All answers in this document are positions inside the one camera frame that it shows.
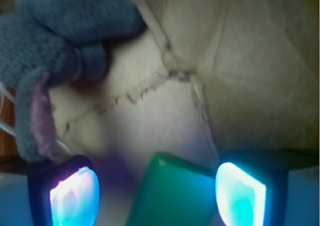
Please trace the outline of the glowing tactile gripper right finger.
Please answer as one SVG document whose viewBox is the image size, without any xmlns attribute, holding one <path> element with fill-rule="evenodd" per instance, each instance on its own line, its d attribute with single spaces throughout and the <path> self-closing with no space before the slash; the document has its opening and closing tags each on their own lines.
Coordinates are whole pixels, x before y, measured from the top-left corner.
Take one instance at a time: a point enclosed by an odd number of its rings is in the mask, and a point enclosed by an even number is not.
<svg viewBox="0 0 320 226">
<path fill-rule="evenodd" d="M 219 215 L 227 226 L 317 226 L 319 152 L 315 149 L 226 151 L 215 176 Z"/>
</svg>

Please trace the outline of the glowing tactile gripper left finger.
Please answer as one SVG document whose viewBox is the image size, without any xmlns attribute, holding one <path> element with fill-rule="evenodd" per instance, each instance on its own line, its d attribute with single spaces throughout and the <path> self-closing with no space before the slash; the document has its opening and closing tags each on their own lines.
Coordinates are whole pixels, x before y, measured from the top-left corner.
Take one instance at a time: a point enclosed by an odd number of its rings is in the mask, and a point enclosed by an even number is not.
<svg viewBox="0 0 320 226">
<path fill-rule="evenodd" d="M 99 178 L 84 155 L 0 158 L 2 226 L 93 226 L 99 207 Z"/>
</svg>

